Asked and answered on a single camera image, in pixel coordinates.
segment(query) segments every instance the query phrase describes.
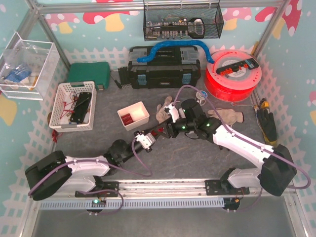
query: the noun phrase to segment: wire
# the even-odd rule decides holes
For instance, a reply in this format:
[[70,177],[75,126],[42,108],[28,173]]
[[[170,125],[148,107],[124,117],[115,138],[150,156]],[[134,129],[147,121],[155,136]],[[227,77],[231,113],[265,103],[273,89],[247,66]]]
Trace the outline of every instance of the wire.
[[[176,97],[174,98],[174,101],[177,101],[177,100],[178,100],[178,97],[179,97],[179,94],[180,94],[181,90],[182,90],[183,88],[185,88],[185,87],[192,88],[192,89],[194,89],[194,90],[196,90],[196,91],[198,91],[198,92],[201,92],[199,89],[197,89],[197,88],[194,87],[194,86],[191,86],[191,85],[183,85],[183,86],[178,90],[177,95],[176,95]],[[220,116],[220,114],[218,113],[218,111],[217,111],[217,109],[215,108],[215,106],[213,105],[213,103],[212,103],[207,97],[205,97],[203,94],[202,94],[202,96],[203,96],[203,97],[206,99],[206,101],[211,105],[211,107],[212,107],[213,110],[215,111],[216,115],[218,116],[218,118],[219,118],[220,121],[222,122],[224,128],[225,128],[230,134],[232,134],[233,132],[230,130],[230,128],[227,126],[227,124],[225,124],[223,118]],[[290,188],[290,189],[306,189],[306,188],[308,188],[308,187],[311,185],[312,181],[311,181],[311,178],[310,178],[310,176],[308,175],[308,173],[307,173],[304,169],[302,169],[301,167],[299,167],[298,165],[296,165],[295,163],[290,162],[290,161],[286,160],[285,158],[279,156],[278,154],[274,154],[274,153],[268,151],[268,150],[265,149],[265,148],[264,148],[264,149],[261,149],[261,147],[260,147],[259,145],[255,144],[255,143],[253,143],[253,142],[251,142],[251,141],[249,141],[249,140],[247,140],[246,138],[243,138],[243,137],[239,136],[238,134],[235,134],[235,137],[238,138],[238,139],[240,139],[240,140],[242,140],[243,142],[246,142],[246,143],[248,143],[248,144],[254,146],[255,148],[258,148],[258,149],[262,150],[263,152],[266,152],[266,153],[268,153],[268,154],[270,154],[270,155],[272,155],[272,156],[274,156],[274,157],[280,159],[281,161],[283,161],[283,162],[285,162],[285,163],[287,163],[287,164],[293,166],[294,168],[298,169],[299,171],[301,171],[301,172],[305,175],[305,177],[306,177],[306,179],[307,179],[307,184],[306,184],[306,185],[300,186],[300,187],[295,187],[294,185],[290,185],[290,186],[288,186],[288,188]]]
[[117,195],[119,195],[120,199],[122,200],[122,203],[120,204],[119,208],[114,210],[114,211],[110,211],[110,212],[105,212],[105,213],[99,213],[99,215],[113,215],[115,213],[118,213],[122,207],[124,206],[124,198],[123,195],[120,194],[118,191],[116,190],[112,190],[112,189],[103,189],[103,190],[99,190],[99,191],[94,191],[94,192],[84,192],[84,191],[79,191],[79,193],[82,193],[84,195],[87,194],[99,194],[99,193],[105,193],[105,192],[112,192],[112,193],[116,193]]
[[242,208],[242,209],[238,209],[238,210],[234,210],[234,211],[228,211],[228,212],[229,213],[231,213],[231,212],[244,212],[244,211],[248,211],[249,209],[253,208],[259,202],[259,200],[260,200],[260,198],[262,196],[262,191],[263,191],[263,188],[260,189],[259,195],[257,196],[256,200],[251,205],[249,205],[249,206],[247,206],[245,208]]
[[66,103],[65,101],[63,102],[64,108],[63,108],[63,112],[61,112],[60,119],[62,119],[67,113],[74,113],[75,112],[73,110],[66,110],[65,108],[70,104],[71,104],[71,109],[75,108],[75,102],[78,100],[76,92],[74,92],[74,91],[70,92],[69,98],[70,98],[71,102],[69,102],[69,103]]
[[116,165],[110,164],[110,163],[108,163],[108,162],[106,162],[106,161],[103,161],[103,160],[99,160],[99,159],[97,159],[97,158],[96,158],[95,160],[92,160],[92,159],[78,159],[78,160],[76,160],[76,161],[75,161],[75,160],[72,160],[72,161],[69,161],[69,162],[66,162],[66,163],[63,163],[63,164],[57,166],[57,167],[54,168],[52,171],[50,171],[48,174],[46,174],[38,183],[36,183],[36,184],[31,188],[31,190],[30,190],[29,193],[28,193],[28,196],[32,196],[32,194],[34,193],[34,191],[35,191],[36,189],[38,189],[39,186],[40,186],[43,182],[45,182],[50,176],[52,176],[52,175],[53,175],[55,172],[57,172],[59,169],[65,167],[65,166],[68,166],[68,165],[70,165],[70,164],[75,164],[75,163],[85,163],[85,162],[91,163],[91,162],[96,162],[96,163],[106,164],[106,165],[108,165],[108,166],[110,166],[110,167],[113,167],[113,168],[115,168],[115,169],[118,169],[118,170],[121,170],[121,171],[130,173],[130,174],[136,174],[136,175],[140,175],[140,176],[143,176],[143,177],[150,177],[150,176],[152,176],[152,174],[153,174],[152,171],[142,162],[142,160],[141,160],[138,156],[135,156],[135,157],[140,161],[140,163],[141,163],[147,170],[149,170],[149,172],[150,172],[149,175],[148,175],[148,174],[137,173],[137,172],[130,171],[130,170],[127,170],[127,169],[123,169],[123,168],[121,168],[121,167],[118,167],[118,166],[116,166]]
[[148,166],[146,166],[143,161],[139,158],[139,156],[137,155],[136,151],[135,151],[135,142],[136,139],[134,138],[132,141],[132,151],[134,153],[134,156],[136,157],[136,159],[138,159],[138,161],[149,171],[149,175],[142,175],[143,177],[151,177],[153,175],[153,172],[148,168]]

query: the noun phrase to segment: work glove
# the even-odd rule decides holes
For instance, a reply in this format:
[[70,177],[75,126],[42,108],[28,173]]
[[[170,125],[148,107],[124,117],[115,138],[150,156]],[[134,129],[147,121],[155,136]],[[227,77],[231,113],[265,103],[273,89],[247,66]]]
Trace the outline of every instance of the work glove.
[[265,143],[275,147],[277,145],[277,128],[273,114],[269,113],[267,109],[259,109],[256,114]]
[[[243,122],[243,113],[242,112],[236,112],[233,109],[216,109],[219,115],[222,117],[224,120],[224,123],[227,125],[231,126],[235,122]],[[215,113],[214,110],[209,110],[207,111],[209,115],[213,118],[219,119],[217,114]]]
[[172,97],[168,95],[165,98],[163,105],[157,105],[156,119],[158,120],[159,124],[167,120],[168,118],[170,118],[170,116],[164,110],[164,107],[170,105],[171,101],[172,101]]

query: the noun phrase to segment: metal pole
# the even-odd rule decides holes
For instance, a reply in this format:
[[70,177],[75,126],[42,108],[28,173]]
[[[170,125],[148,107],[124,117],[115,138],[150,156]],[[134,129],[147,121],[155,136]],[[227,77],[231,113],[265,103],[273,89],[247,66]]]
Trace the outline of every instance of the metal pole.
[[[279,7],[284,0],[221,0],[221,7]],[[149,0],[148,4],[175,5],[175,4],[209,4],[209,0]],[[144,9],[143,1],[129,2],[100,2],[100,3],[69,3],[69,4],[37,4],[40,14],[49,13],[78,13],[100,11],[135,11]]]
[[270,22],[268,23],[265,31],[263,32],[258,46],[254,52],[254,56],[257,58],[259,56],[259,54],[261,53],[261,51],[264,49],[264,47],[266,46],[269,37],[273,31],[273,29],[275,28],[276,24],[278,23],[279,19],[282,17],[283,13],[285,12],[285,9],[287,7],[287,5],[289,4],[291,0],[284,0],[282,5],[274,12]]
[[62,47],[60,46],[58,39],[56,38],[55,34],[53,33],[52,29],[49,27],[49,25],[47,24],[45,18],[42,15],[39,15],[39,23],[41,24],[44,32],[46,33],[46,35],[48,36],[49,40],[51,42],[54,42],[56,45],[56,48],[59,52],[60,58],[63,60],[66,68],[69,70],[70,69],[70,63],[64,53],[64,50],[62,49]]

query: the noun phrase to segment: mounting plate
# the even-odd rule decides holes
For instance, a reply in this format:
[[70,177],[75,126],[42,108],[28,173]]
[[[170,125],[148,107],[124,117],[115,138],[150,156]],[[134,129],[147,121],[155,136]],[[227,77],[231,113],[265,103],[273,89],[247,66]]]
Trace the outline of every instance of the mounting plate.
[[221,186],[221,181],[218,179],[205,180],[205,190],[208,196],[217,195],[247,195],[250,194],[249,188],[242,187],[240,189],[231,188],[229,192],[225,192]]
[[[119,190],[119,182],[116,181],[109,181],[103,183],[102,189],[112,189],[112,190]],[[75,192],[75,197],[77,198],[94,198],[94,197],[107,197],[107,198],[116,198],[118,194],[114,192],[106,192],[106,193],[99,193],[99,194],[82,194],[78,191]]]

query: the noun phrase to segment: small white box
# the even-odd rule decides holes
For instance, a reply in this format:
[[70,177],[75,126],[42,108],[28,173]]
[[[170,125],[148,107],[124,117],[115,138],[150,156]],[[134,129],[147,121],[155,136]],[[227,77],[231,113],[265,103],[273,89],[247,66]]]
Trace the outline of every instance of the small white box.
[[[134,122],[125,126],[121,117],[126,114],[130,114]],[[149,113],[141,101],[119,110],[118,116],[127,131],[144,125],[149,121]]]

